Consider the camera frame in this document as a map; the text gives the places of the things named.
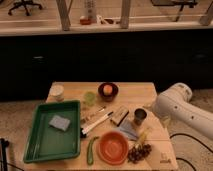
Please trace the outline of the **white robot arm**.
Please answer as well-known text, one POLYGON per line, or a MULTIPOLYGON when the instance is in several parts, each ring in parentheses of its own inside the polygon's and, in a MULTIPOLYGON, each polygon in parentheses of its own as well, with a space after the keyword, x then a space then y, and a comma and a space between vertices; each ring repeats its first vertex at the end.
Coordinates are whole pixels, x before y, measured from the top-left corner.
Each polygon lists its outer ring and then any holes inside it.
POLYGON ((192 95, 188 85, 175 83, 156 97, 152 111, 159 118, 176 117, 213 140, 213 113, 190 104, 192 95))

